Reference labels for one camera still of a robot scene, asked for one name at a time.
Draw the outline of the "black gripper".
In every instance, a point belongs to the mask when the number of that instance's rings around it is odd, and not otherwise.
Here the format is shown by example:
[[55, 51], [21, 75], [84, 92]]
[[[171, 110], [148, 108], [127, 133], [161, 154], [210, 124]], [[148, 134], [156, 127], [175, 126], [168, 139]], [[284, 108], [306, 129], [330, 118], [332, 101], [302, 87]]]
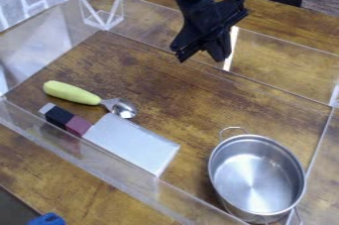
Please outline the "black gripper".
[[180, 62], [207, 52], [216, 62], [232, 52], [231, 27], [247, 16], [246, 0], [176, 0], [183, 27], [169, 49]]

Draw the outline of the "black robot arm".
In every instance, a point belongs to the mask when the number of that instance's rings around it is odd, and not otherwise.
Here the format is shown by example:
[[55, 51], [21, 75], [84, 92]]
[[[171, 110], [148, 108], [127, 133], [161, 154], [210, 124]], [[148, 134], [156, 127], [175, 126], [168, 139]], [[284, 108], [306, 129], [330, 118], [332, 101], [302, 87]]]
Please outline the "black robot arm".
[[183, 15], [183, 27], [169, 49], [180, 62], [197, 51], [216, 62], [232, 52], [231, 27], [247, 16], [246, 0], [175, 0]]

